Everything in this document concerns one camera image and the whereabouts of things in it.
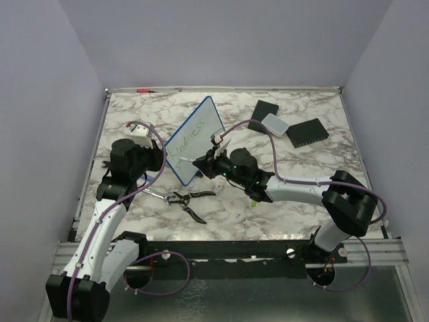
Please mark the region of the white marker pen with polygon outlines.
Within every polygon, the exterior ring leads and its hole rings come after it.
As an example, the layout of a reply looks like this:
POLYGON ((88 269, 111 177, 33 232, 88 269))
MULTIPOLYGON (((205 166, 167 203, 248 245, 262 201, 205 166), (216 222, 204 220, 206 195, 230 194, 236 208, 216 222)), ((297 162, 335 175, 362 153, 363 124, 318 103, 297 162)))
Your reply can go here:
POLYGON ((180 157, 181 160, 187 161, 187 162, 194 162, 195 159, 191 159, 191 158, 185 158, 185 157, 180 157))

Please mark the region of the blue framed whiteboard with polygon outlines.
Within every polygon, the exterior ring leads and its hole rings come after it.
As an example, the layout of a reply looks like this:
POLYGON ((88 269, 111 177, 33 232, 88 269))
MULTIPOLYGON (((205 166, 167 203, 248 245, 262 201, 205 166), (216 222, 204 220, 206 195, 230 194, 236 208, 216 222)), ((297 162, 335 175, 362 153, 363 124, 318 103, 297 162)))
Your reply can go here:
POLYGON ((198 169, 180 157, 197 159, 212 148, 210 137, 225 127, 212 97, 205 97, 166 143, 167 163, 182 185, 187 186, 198 169))

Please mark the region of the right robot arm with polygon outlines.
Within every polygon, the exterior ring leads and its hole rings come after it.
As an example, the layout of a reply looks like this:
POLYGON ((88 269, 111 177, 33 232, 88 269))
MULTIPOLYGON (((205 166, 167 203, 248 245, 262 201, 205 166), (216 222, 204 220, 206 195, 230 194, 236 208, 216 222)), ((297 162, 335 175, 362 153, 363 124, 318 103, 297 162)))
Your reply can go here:
POLYGON ((308 245, 308 255, 315 262, 325 261, 346 239, 365 236, 378 203, 378 198, 346 171, 336 171, 327 185, 298 179, 284 182, 260 169, 245 148, 229 155, 213 148, 192 165, 207 178, 224 176, 257 202, 294 201, 324 207, 330 220, 316 230, 308 245))

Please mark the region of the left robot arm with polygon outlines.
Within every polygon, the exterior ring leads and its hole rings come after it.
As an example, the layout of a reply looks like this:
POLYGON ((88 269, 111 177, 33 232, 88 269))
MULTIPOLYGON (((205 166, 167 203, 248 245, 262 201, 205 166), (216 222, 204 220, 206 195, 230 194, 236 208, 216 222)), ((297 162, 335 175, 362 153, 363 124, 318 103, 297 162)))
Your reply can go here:
POLYGON ((123 239, 109 247, 120 222, 138 192, 137 181, 148 171, 160 173, 164 151, 155 141, 146 146, 130 139, 112 143, 109 170, 97 188, 90 223, 63 270, 51 274, 46 292, 53 316, 69 321, 102 321, 112 288, 132 263, 146 261, 148 248, 139 240, 123 239))

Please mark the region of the black flat box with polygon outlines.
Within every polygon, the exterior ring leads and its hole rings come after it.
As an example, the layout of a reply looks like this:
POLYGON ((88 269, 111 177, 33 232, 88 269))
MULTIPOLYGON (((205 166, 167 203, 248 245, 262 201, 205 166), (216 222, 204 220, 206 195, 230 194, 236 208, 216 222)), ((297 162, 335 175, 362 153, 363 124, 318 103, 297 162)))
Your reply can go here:
POLYGON ((279 109, 279 105, 268 103, 266 101, 258 100, 257 104, 255 106, 255 109, 253 110, 253 114, 251 116, 251 119, 254 121, 258 121, 259 123, 250 122, 247 126, 248 129, 252 131, 256 131, 262 134, 266 134, 266 131, 264 130, 263 126, 261 125, 261 122, 264 120, 264 118, 268 114, 277 115, 279 109))

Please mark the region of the white small router box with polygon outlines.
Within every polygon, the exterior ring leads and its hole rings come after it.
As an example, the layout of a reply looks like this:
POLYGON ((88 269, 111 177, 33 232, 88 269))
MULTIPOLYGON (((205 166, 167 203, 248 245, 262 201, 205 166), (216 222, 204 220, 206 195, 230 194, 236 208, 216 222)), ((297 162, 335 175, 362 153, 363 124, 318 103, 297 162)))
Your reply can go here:
POLYGON ((269 130, 271 134, 278 138, 281 138, 290 127, 288 123, 273 113, 267 114, 261 123, 269 130))

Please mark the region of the red pen at back rail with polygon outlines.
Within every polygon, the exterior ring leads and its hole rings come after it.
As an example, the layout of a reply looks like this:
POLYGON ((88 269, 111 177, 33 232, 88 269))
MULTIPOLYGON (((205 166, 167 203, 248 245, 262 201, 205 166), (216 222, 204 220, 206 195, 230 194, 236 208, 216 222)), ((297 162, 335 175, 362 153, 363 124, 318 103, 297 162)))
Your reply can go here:
POLYGON ((157 91, 150 90, 150 89, 137 89, 136 93, 157 93, 157 91))

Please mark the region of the black network switch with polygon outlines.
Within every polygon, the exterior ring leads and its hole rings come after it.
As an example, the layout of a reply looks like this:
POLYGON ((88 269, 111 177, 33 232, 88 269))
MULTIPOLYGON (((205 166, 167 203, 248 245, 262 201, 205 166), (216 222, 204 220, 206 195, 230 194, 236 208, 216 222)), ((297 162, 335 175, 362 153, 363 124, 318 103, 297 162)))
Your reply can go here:
POLYGON ((319 118, 291 125, 287 135, 295 148, 325 140, 329 134, 319 118))

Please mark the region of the aluminium table frame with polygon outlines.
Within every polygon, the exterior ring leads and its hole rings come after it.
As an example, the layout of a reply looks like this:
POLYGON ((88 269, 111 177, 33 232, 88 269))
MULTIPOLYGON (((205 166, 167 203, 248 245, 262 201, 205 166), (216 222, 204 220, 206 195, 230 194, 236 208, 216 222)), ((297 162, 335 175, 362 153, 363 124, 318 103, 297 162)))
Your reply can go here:
MULTIPOLYGON (((274 267, 288 278, 307 278, 312 285, 331 290, 335 278, 334 256, 350 237, 361 239, 375 223, 373 213, 385 201, 348 172, 338 170, 327 179, 295 179, 267 172, 245 148, 227 152, 226 131, 212 134, 210 148, 191 163, 209 179, 224 177, 256 202, 297 201, 324 207, 330 221, 309 240, 301 241, 293 258, 273 254, 274 267)), ((102 321, 109 308, 111 290, 126 280, 128 267, 151 264, 157 252, 141 233, 114 232, 134 196, 143 191, 139 178, 149 171, 161 174, 171 153, 160 136, 147 145, 130 139, 113 143, 106 175, 97 189, 89 227, 73 257, 58 274, 51 274, 46 292, 53 316, 69 321, 102 321)))

